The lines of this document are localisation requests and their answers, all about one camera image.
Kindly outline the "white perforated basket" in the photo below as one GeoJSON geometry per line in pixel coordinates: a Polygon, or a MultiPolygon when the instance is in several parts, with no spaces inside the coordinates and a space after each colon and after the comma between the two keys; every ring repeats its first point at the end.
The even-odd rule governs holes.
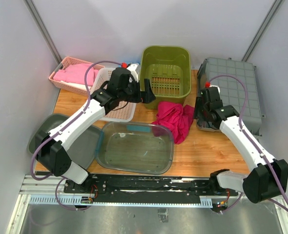
{"type": "Polygon", "coordinates": [[[103,121],[128,122],[134,116],[136,103],[125,101],[128,84],[137,82],[127,68],[102,68],[91,89],[91,100],[105,109],[103,121]]]}

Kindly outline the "green plastic basin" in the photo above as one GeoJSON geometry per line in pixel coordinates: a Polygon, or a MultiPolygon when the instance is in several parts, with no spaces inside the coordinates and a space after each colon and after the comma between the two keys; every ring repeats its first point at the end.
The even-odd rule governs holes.
{"type": "Polygon", "coordinates": [[[140,82],[150,80],[156,100],[145,104],[147,109],[157,109],[161,101],[184,104],[191,92],[190,54],[182,47],[149,46],[141,59],[140,82]]]}

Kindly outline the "large grey plastic bin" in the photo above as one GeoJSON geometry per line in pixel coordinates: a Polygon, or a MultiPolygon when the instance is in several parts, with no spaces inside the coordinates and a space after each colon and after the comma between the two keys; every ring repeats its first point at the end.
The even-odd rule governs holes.
{"type": "Polygon", "coordinates": [[[265,116],[260,111],[258,91],[256,85],[255,69],[252,63],[224,58],[206,58],[197,73],[197,97],[205,83],[218,76],[210,84],[219,88],[223,105],[232,105],[240,112],[244,101],[245,91],[242,85],[229,75],[238,78],[246,87],[248,101],[243,115],[244,125],[256,137],[260,137],[262,118],[265,116]]]}

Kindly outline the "clear plastic container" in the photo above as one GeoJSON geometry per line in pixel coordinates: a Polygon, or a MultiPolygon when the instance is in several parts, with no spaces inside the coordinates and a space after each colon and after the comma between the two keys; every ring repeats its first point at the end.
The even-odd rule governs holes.
{"type": "Polygon", "coordinates": [[[108,169],[161,175],[171,167],[173,154],[173,135],[166,127],[109,122],[101,130],[95,159],[108,169]]]}

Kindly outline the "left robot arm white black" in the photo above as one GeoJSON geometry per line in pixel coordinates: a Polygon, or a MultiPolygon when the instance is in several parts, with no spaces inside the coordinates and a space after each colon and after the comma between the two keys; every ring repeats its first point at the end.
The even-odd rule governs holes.
{"type": "Polygon", "coordinates": [[[52,175],[72,180],[80,192],[87,193],[92,188],[92,180],[88,178],[88,171],[70,158],[69,148],[87,128],[117,108],[121,101],[147,104],[155,99],[149,79],[144,79],[144,90],[141,90],[130,70],[115,68],[110,79],[90,94],[75,114],[48,133],[37,134],[37,148],[32,158],[52,175]]]}

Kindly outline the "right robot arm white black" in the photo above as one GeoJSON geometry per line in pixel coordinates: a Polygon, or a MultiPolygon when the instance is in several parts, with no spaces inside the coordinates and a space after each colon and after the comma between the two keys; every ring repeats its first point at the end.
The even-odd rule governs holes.
{"type": "Polygon", "coordinates": [[[252,203],[283,195],[288,183],[288,163],[277,160],[247,131],[240,114],[223,105],[217,87],[201,89],[196,98],[195,119],[210,123],[233,143],[244,159],[249,174],[221,169],[211,173],[209,190],[214,195],[226,189],[244,193],[252,203]]]}

